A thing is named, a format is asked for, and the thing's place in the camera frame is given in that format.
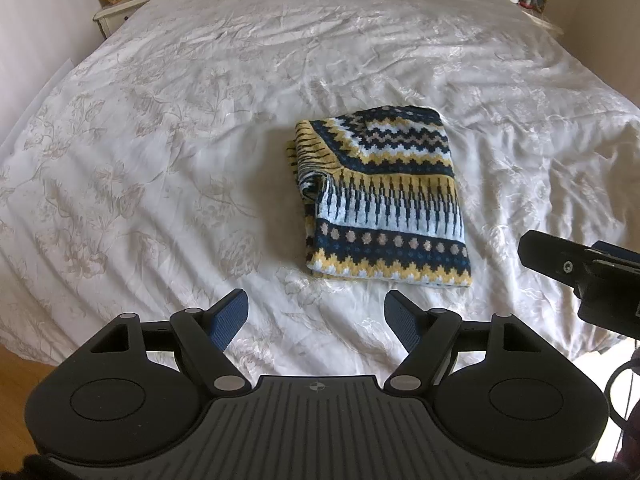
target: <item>nightstand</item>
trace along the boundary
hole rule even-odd
[[[552,38],[556,38],[557,40],[564,34],[564,30],[554,23],[551,23],[546,16],[543,16],[539,12],[532,9],[525,9],[524,7],[520,7],[520,10],[524,12],[538,27],[544,28]]]
[[[103,7],[95,13],[94,22],[100,27],[104,39],[118,30],[134,12],[146,4],[149,0],[122,0],[117,4]]]
[[[535,23],[538,27],[545,29],[551,35],[552,38],[556,38],[557,40],[560,36],[564,34],[564,30],[558,27],[555,23],[550,22],[548,17],[540,14],[539,12],[536,12],[535,10],[525,9],[524,7],[521,7],[519,4],[512,4],[508,0],[506,1],[510,5],[517,6],[522,12],[524,12],[524,14],[527,15],[527,17],[533,23]]]

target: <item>wrinkled bedsheet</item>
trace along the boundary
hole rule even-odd
[[[388,104],[444,118],[470,289],[304,270],[284,142],[301,119]],[[517,314],[574,358],[615,335],[517,243],[537,229],[640,249],[639,117],[506,0],[152,0],[0,168],[0,341],[56,363],[117,314],[167,319],[242,287],[228,355],[252,381],[383,380],[404,358],[383,320],[398,288],[467,319]]]

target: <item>circular pad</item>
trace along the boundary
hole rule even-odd
[[[138,410],[145,397],[133,381],[99,379],[80,386],[71,396],[71,407],[89,420],[117,420]]]
[[[489,391],[489,400],[500,413],[519,420],[542,420],[562,408],[560,391],[537,379],[507,379]]]

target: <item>black cable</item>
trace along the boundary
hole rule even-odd
[[[640,431],[636,430],[631,424],[629,424],[613,407],[613,402],[611,402],[611,387],[613,383],[616,381],[618,376],[624,372],[625,370],[629,370],[629,368],[640,367],[640,358],[631,359],[631,361],[627,361],[622,366],[616,368],[616,371],[611,374],[609,380],[607,381],[607,385],[604,387],[604,394],[607,397],[607,402],[609,403],[609,417],[613,420],[614,424],[619,427],[622,431],[624,431],[628,436],[634,439],[636,442],[640,443]]]
[[[636,339],[634,341],[634,351],[638,349],[638,339]],[[626,396],[626,407],[625,407],[625,420],[629,415],[629,405],[631,404],[631,392],[634,389],[634,376],[635,376],[635,372],[632,372],[631,374],[631,380],[629,381],[629,394],[628,396]],[[618,450],[620,448],[620,443],[622,442],[622,436],[624,435],[624,431],[620,430],[620,435],[618,436],[618,442],[616,444],[615,449],[613,450],[613,457],[611,458],[612,460],[616,459],[616,454],[618,453]]]

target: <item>metal screw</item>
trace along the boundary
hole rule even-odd
[[[234,392],[244,386],[244,379],[236,375],[223,375],[218,377],[213,385],[223,392]]]
[[[391,379],[390,384],[396,390],[401,392],[410,392],[411,390],[417,390],[422,384],[420,379],[412,375],[396,375]]]

